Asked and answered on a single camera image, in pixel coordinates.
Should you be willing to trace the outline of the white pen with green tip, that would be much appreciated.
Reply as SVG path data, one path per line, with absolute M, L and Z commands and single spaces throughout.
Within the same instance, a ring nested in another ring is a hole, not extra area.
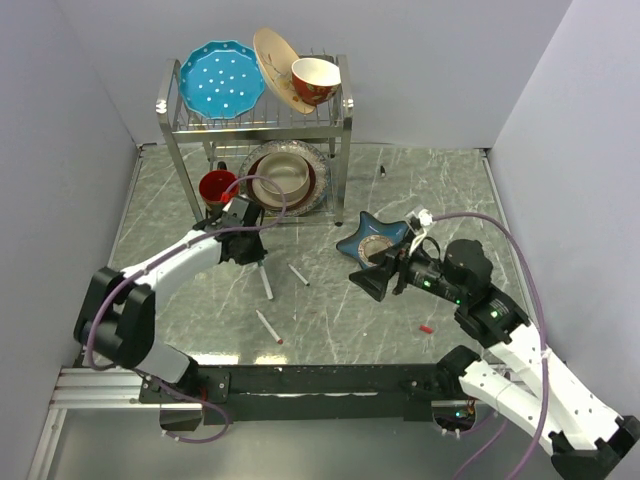
M 269 281 L 269 278 L 268 278 L 268 275 L 267 275 L 267 272 L 266 272 L 266 268 L 265 268 L 264 262 L 263 261 L 258 261 L 257 265 L 258 265 L 258 271 L 259 271 L 260 278 L 261 278 L 261 281 L 262 281 L 262 284 L 263 284 L 263 287 L 264 287 L 264 290 L 265 290 L 266 297 L 267 297 L 267 299 L 269 301 L 272 301 L 274 299 L 274 295 L 273 295 L 271 283 Z

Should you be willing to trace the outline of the white pen with red tip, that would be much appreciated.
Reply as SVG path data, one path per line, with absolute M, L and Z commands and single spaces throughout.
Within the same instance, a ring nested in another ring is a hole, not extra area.
M 265 327 L 265 329 L 269 332 L 269 334 L 271 335 L 271 337 L 274 339 L 274 341 L 279 344 L 282 345 L 283 344 L 283 339 L 282 337 L 276 332 L 276 330 L 274 329 L 274 327 L 271 325 L 271 323 L 268 321 L 268 319 L 266 318 L 266 316 L 260 311 L 257 310 L 256 311 L 256 315 L 258 317 L 258 319 L 260 320 L 260 322 L 263 324 L 263 326 Z

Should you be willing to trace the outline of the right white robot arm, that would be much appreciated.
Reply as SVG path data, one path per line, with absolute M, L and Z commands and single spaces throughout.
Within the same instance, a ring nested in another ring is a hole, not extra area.
M 532 437 L 564 479 L 604 479 L 639 440 L 639 421 L 599 400 L 550 348 L 541 331 L 506 293 L 491 282 L 493 265 L 480 242 L 450 243 L 443 258 L 412 250 L 407 241 L 371 258 L 372 265 L 350 274 L 352 283 L 374 300 L 414 286 L 456 305 L 462 330 L 518 378 L 496 372 L 464 346 L 438 365 L 439 390 L 449 398 L 481 400 Z

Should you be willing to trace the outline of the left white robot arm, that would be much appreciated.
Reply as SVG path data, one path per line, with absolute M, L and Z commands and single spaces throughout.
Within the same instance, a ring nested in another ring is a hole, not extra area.
M 156 313 L 183 283 L 202 271 L 232 261 L 239 266 L 266 256 L 258 223 L 264 209 L 236 196 L 198 222 L 174 245 L 137 265 L 109 267 L 91 278 L 74 339 L 114 366 L 137 370 L 163 381 L 172 399 L 184 402 L 205 395 L 199 365 L 165 344 L 156 334 Z

